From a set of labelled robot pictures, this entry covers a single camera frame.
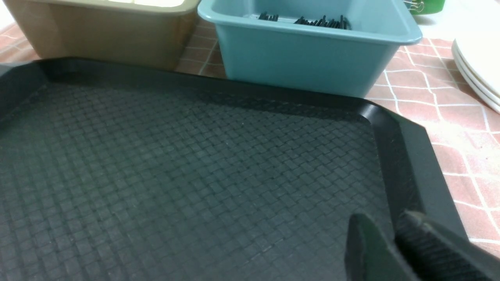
black plastic tray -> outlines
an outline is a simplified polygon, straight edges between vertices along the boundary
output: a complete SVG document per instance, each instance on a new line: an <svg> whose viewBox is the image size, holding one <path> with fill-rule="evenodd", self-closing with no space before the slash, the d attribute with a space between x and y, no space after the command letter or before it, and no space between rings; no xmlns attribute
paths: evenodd
<svg viewBox="0 0 500 281"><path fill-rule="evenodd" d="M344 280L353 213L466 236L426 131L369 101L77 59L0 74L8 280Z"/></svg>

blue plastic bin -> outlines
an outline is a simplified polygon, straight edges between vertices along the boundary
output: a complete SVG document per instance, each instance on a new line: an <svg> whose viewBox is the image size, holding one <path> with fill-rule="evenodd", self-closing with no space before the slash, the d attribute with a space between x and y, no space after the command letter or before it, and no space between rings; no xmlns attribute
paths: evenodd
<svg viewBox="0 0 500 281"><path fill-rule="evenodd" d="M266 11L279 20L257 19ZM401 45L422 33L402 0L201 0L229 79L363 98ZM339 20L352 30L293 24Z"/></svg>

bin rim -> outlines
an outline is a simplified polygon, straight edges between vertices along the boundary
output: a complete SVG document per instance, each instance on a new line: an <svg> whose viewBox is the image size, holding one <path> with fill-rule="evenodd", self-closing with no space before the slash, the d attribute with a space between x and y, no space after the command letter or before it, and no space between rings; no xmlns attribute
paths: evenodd
<svg viewBox="0 0 500 281"><path fill-rule="evenodd" d="M405 26L407 33L404 35L387 35L373 32L356 30L344 30L337 28L317 28L316 26L290 24L287 22L269 22L256 20L254 18L226 15L215 12L212 7L216 0L201 0L198 5L198 15L211 23L245 27L252 29L262 29L269 31L286 32L308 36L328 37L340 40L351 40L358 42L376 43L384 45L408 46L418 44L422 40L422 31L417 22L410 14L405 3L401 0L391 0L401 18L401 23Z"/></svg>
<svg viewBox="0 0 500 281"><path fill-rule="evenodd" d="M172 14L182 16L193 12L200 0L183 0L181 4L174 7L149 6L136 3L124 3L110 0L29 0L31 2L58 4L66 6L77 6L94 9L106 9L122 12L136 12L147 14Z"/></svg>

tray rim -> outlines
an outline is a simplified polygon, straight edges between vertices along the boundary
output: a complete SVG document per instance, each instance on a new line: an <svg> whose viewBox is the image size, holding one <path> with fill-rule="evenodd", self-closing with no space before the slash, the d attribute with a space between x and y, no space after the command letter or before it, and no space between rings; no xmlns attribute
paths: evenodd
<svg viewBox="0 0 500 281"><path fill-rule="evenodd" d="M426 129L374 102L357 97L67 57L41 59L27 63L0 63L0 101L6 101L0 102L0 120L25 100L31 92L47 81L68 73L85 73L105 79L122 80L126 77L128 83L148 82L158 86L217 89L218 93L229 92L233 96L342 109L361 115L373 128L393 227L399 218L398 214L402 213L407 206L412 206L412 211L426 214L430 219L468 240ZM15 94L13 91L2 91L3 78L7 74L23 75L22 78L16 79L19 89ZM406 174L401 174L401 171L398 171L398 164L391 159L395 157L395 154L388 149L391 147L391 142L387 140L387 136L391 134L400 138L406 149L411 168ZM400 187L404 186L408 180L414 181L416 192L412 194L403 192L403 195L406 195L405 198L395 198L401 190Z"/></svg>

beige plastic bin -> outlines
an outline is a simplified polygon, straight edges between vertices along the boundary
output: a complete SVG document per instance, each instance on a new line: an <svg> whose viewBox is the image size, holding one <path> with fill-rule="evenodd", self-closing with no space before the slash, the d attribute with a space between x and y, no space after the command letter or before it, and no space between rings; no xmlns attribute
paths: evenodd
<svg viewBox="0 0 500 281"><path fill-rule="evenodd" d="M172 70L200 0L3 0L43 59L79 57Z"/></svg>

